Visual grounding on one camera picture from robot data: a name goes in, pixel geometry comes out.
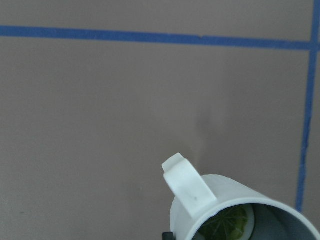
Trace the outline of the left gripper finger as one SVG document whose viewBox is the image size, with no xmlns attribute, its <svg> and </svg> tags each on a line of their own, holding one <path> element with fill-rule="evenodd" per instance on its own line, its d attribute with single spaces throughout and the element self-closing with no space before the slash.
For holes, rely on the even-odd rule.
<svg viewBox="0 0 320 240">
<path fill-rule="evenodd" d="M 174 240 L 174 233 L 173 232 L 163 232 L 161 239 L 162 240 Z"/>
</svg>

